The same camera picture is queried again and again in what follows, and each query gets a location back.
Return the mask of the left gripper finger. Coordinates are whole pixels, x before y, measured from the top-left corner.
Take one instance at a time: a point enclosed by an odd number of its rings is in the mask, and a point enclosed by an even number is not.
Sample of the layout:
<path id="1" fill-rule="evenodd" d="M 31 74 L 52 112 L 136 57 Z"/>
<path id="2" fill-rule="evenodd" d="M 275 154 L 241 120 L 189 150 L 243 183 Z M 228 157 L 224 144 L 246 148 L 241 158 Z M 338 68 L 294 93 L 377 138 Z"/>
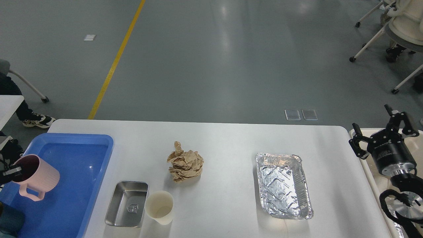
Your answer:
<path id="1" fill-rule="evenodd" d="M 1 182 L 11 182 L 15 177 L 21 175 L 22 168 L 21 166 L 13 166 L 9 169 L 4 169 L 0 172 L 0 181 Z"/>

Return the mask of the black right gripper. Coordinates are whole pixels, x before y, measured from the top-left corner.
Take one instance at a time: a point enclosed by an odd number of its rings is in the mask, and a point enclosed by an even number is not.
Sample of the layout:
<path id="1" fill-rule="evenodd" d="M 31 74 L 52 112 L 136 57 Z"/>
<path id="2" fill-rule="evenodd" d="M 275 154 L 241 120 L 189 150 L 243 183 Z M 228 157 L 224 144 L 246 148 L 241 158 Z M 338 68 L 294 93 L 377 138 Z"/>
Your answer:
<path id="1" fill-rule="evenodd" d="M 369 155 L 377 167 L 378 172 L 385 176 L 396 176 L 411 173 L 417 163 L 405 144 L 404 138 L 418 137 L 419 131 L 408 113 L 393 110 L 388 104 L 384 105 L 390 119 L 385 130 L 379 130 L 366 137 L 357 123 L 352 123 L 354 135 L 349 140 L 354 154 L 366 160 Z M 360 143 L 366 142 L 367 147 L 361 148 Z"/>

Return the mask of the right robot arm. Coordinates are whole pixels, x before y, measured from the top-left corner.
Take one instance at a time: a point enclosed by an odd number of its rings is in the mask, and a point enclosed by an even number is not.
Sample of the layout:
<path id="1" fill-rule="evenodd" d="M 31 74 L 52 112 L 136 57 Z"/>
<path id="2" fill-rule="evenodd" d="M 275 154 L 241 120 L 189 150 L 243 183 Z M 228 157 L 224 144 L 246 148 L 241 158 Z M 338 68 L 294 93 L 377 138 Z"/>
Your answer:
<path id="1" fill-rule="evenodd" d="M 422 178 L 417 176 L 417 163 L 405 143 L 405 138 L 418 137 L 419 132 L 406 112 L 385 104 L 390 116 L 386 127 L 370 137 L 362 134 L 353 123 L 354 136 L 349 144 L 355 155 L 365 160 L 369 155 L 381 175 L 388 176 L 397 190 L 380 193 L 379 202 L 385 215 L 405 230 L 410 238 L 421 238 L 416 224 L 422 224 Z"/>

